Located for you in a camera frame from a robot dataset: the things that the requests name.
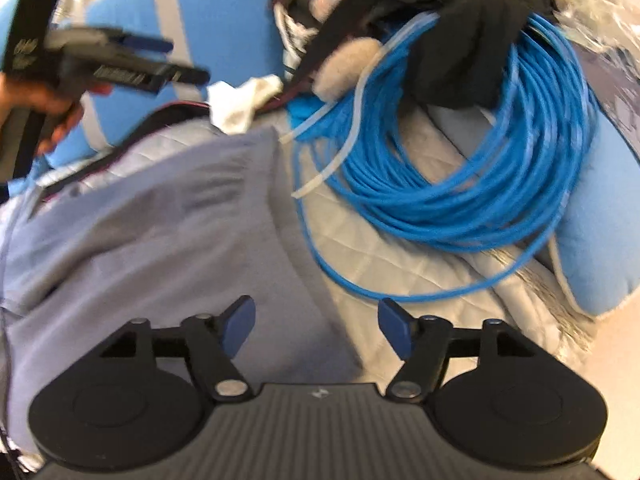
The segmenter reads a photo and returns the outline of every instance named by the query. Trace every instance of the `blue cable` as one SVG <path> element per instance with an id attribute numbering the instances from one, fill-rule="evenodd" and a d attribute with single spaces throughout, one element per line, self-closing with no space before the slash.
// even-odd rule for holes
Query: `blue cable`
<path id="1" fill-rule="evenodd" d="M 598 105 L 574 50 L 557 28 L 532 15 L 511 46 L 494 126 L 466 164 L 430 184 L 404 151 L 397 115 L 411 44 L 434 23 L 433 15 L 425 14 L 422 25 L 414 23 L 415 30 L 371 73 L 356 143 L 326 183 L 382 232 L 450 253 L 532 241 L 511 267 L 486 280 L 433 294 L 385 294 L 350 282 L 322 257 L 302 199 L 297 200 L 303 234 L 316 262 L 338 285 L 372 300 L 455 298 L 493 286 L 525 265 L 561 221 L 596 127 Z M 351 91 L 296 137 L 295 189 L 301 183 L 302 146 L 310 147 L 318 171 L 325 168 L 348 136 L 358 105 L 354 100 Z"/>

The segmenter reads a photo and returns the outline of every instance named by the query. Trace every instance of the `hand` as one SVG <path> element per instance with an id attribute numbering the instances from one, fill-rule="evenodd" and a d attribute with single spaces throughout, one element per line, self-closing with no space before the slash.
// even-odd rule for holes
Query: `hand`
<path id="1" fill-rule="evenodd" d="M 97 95 L 109 95 L 113 88 L 108 84 L 97 84 L 91 88 L 91 92 Z M 50 115 L 66 114 L 63 124 L 60 124 L 50 139 L 43 140 L 37 149 L 37 155 L 52 152 L 56 145 L 66 137 L 82 119 L 84 110 L 79 104 L 57 95 L 51 88 L 43 83 L 30 81 L 15 81 L 7 78 L 0 72 L 0 127 L 9 115 L 12 108 L 27 107 L 38 112 Z"/>

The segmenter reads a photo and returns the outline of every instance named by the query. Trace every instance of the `quilted fabric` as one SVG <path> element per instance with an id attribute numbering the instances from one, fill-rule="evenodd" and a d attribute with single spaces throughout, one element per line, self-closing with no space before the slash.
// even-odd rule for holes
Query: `quilted fabric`
<path id="1" fill-rule="evenodd" d="M 257 121 L 260 126 L 265 123 L 272 124 L 281 133 L 288 131 L 287 118 L 282 113 Z M 194 122 L 193 126 L 188 131 L 181 128 L 179 138 L 173 136 L 171 130 L 147 137 L 108 170 L 85 179 L 78 191 L 106 186 L 188 146 L 205 142 L 214 134 L 206 122 Z M 462 156 L 417 108 L 411 108 L 404 115 L 402 130 L 409 154 L 428 178 L 443 178 L 462 162 Z M 303 167 L 307 177 L 314 174 L 310 160 Z M 42 183 L 58 180 L 77 169 L 75 166 L 49 173 Z M 52 200 L 44 208 L 54 204 Z M 453 288 L 499 272 L 517 254 L 515 248 L 506 248 L 462 259 L 389 238 L 324 186 L 307 196 L 304 205 L 314 239 L 329 263 L 347 279 L 383 292 L 411 294 Z M 376 382 L 383 388 L 401 362 L 378 329 L 375 302 L 352 296 L 328 279 L 327 283 L 364 363 L 362 380 Z M 466 328 L 479 328 L 482 321 L 490 317 L 505 319 L 573 368 L 580 367 L 595 330 L 591 320 L 571 312 L 554 277 L 536 262 L 491 290 L 455 300 L 412 304 L 407 308 L 414 316 L 435 314 Z M 449 376 L 474 365 L 471 359 L 453 360 Z"/>

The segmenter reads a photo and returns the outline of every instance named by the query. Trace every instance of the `pillow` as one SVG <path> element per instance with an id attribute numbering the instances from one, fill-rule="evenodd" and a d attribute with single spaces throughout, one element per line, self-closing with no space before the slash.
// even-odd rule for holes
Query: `pillow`
<path id="1" fill-rule="evenodd" d="M 433 107 L 431 119 L 465 156 L 489 124 L 478 109 Z M 554 271 L 574 308 L 599 316 L 640 284 L 640 165 L 602 112 L 566 213 L 550 242 Z"/>
<path id="2" fill-rule="evenodd" d="M 170 59 L 206 67 L 211 81 L 239 86 L 251 77 L 282 71 L 282 44 L 268 0 L 99 0 L 85 15 L 87 25 L 121 27 L 175 41 Z M 203 94 L 168 85 L 158 96 L 116 89 L 85 103 L 86 117 L 49 155 L 58 168 L 122 142 L 147 114 L 178 98 Z"/>

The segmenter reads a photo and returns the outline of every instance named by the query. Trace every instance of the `coiled blue cable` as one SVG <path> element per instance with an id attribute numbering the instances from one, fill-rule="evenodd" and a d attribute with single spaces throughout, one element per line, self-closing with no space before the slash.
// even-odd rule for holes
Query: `coiled blue cable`
<path id="1" fill-rule="evenodd" d="M 316 248 L 297 200 L 303 234 L 322 270 L 343 288 L 373 300 L 454 298 L 493 286 L 526 264 L 558 226 L 596 126 L 598 105 L 571 45 L 533 15 L 511 47 L 494 126 L 465 165 L 430 184 L 409 161 L 397 114 L 410 46 L 434 22 L 429 14 L 414 18 L 396 35 L 406 38 L 370 74 L 361 100 L 352 91 L 297 132 L 294 186 L 300 188 L 302 146 L 309 145 L 321 171 L 347 141 L 354 111 L 361 107 L 353 148 L 326 183 L 372 225 L 451 253 L 479 252 L 527 237 L 532 241 L 511 267 L 486 280 L 433 294 L 385 294 L 360 287 L 331 267 Z"/>

